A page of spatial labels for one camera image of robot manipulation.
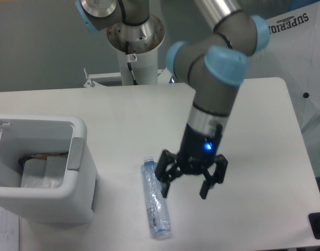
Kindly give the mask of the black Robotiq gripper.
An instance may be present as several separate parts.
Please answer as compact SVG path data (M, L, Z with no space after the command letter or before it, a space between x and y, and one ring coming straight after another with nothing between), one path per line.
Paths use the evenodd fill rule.
M186 125L177 155L168 150L162 151L154 173L160 182L163 198L167 198L170 183L183 174L202 174L205 177L200 189L202 199L206 199L215 184L224 182L228 160L222 154L216 156L222 132L223 126L220 123L216 124L213 135L205 135ZM213 163L216 167L211 175L208 168Z

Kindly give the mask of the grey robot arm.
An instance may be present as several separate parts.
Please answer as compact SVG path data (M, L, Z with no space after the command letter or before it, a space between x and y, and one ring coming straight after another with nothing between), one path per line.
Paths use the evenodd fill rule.
M86 27L93 32L120 25L119 40L126 54L144 52L154 39L148 1L76 1ZM247 15L237 1L196 1L212 30L197 43L174 43L166 55L173 76L196 94L178 153L163 150L155 176L166 197L170 184L182 175L205 177L200 197L224 180L228 161L218 154L223 131L245 78L248 57L270 40L268 23Z

